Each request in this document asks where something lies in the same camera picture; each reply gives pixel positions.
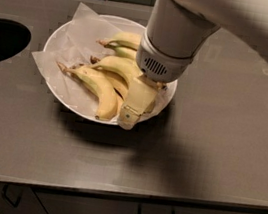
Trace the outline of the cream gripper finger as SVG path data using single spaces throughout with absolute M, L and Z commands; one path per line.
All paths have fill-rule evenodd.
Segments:
M 139 121 L 142 114 L 156 99 L 157 84 L 145 75 L 133 77 L 129 90 L 118 115 L 118 125 L 125 130 L 130 130 Z

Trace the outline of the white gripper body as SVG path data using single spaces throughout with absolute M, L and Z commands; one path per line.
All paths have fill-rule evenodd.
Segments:
M 176 81 L 193 61 L 195 47 L 186 40 L 146 29 L 136 53 L 136 62 L 147 78 Z

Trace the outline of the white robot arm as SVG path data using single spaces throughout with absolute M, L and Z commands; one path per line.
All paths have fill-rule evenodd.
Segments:
M 153 81 L 176 81 L 218 29 L 243 40 L 268 62 L 268 0 L 156 0 L 140 40 L 136 95 L 120 109 L 118 125 L 132 129 L 154 97 Z

